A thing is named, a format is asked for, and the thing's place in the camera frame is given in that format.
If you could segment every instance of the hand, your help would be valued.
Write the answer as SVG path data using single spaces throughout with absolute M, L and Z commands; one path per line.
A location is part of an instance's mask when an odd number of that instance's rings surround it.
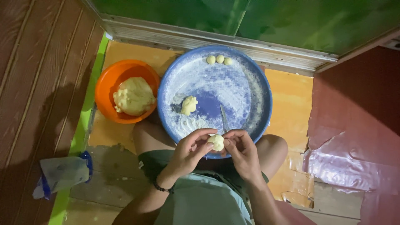
M 232 155 L 236 171 L 245 182 L 265 182 L 258 161 L 257 147 L 245 130 L 230 130 L 223 135 L 224 146 Z
M 213 143 L 207 142 L 209 134 L 216 133 L 216 129 L 197 129 L 180 140 L 163 174 L 179 178 L 193 172 L 200 159 L 214 146 Z

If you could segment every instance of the beaded bracelet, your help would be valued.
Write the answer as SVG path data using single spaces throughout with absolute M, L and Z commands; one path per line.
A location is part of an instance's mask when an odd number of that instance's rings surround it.
M 174 186 L 172 186 L 170 189 L 165 189 L 165 188 L 160 187 L 160 186 L 157 184 L 157 182 L 154 182 L 153 185 L 154 185 L 154 187 L 155 187 L 157 190 L 159 190 L 159 191 L 167 191 L 167 192 L 169 192 L 170 194 L 173 194 L 173 193 L 174 193 Z

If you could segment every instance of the t-shirt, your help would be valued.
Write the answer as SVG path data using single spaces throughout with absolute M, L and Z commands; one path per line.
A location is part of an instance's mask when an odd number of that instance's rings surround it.
M 243 199 L 218 180 L 190 173 L 176 181 L 154 225 L 251 225 Z

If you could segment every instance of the orange bowl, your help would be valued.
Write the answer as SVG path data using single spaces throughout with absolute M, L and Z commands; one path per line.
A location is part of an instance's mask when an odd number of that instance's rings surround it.
M 114 63 L 107 67 L 97 80 L 96 89 L 94 91 L 94 100 L 97 108 L 108 119 L 117 123 L 137 123 L 148 117 L 157 107 L 157 100 L 151 106 L 149 111 L 135 117 L 118 113 L 115 110 L 115 102 L 112 94 L 118 91 L 122 82 L 131 77 L 141 76 L 150 85 L 154 96 L 157 98 L 157 91 L 160 85 L 160 77 L 157 72 L 145 62 L 127 59 Z

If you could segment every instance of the dough ball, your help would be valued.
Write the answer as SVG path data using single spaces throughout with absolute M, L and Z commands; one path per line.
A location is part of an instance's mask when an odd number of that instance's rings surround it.
M 219 55 L 217 56 L 217 63 L 223 63 L 224 62 L 224 56 L 223 55 Z
M 232 59 L 231 58 L 225 58 L 224 64 L 227 65 L 227 66 L 231 65 L 232 64 Z
M 150 110 L 156 101 L 148 83 L 142 77 L 131 77 L 122 82 L 117 92 L 112 95 L 115 110 L 131 116 L 140 116 Z
M 215 63 L 215 56 L 208 56 L 207 57 L 207 63 L 208 64 L 214 64 Z
M 218 151 L 218 152 L 220 152 L 220 151 L 222 151 L 222 149 L 224 148 L 224 138 L 221 136 L 221 135 L 219 135 L 219 134 L 216 134 L 216 135 L 213 135 L 213 136 L 211 136 L 208 140 L 207 140 L 207 142 L 212 142 L 212 143 L 214 143 L 214 146 L 213 146 L 213 150 L 216 150 L 216 151 Z
M 190 113 L 196 110 L 197 103 L 199 102 L 196 100 L 196 97 L 193 96 L 187 97 L 185 101 L 182 102 L 182 110 L 180 111 L 180 113 L 188 116 Z

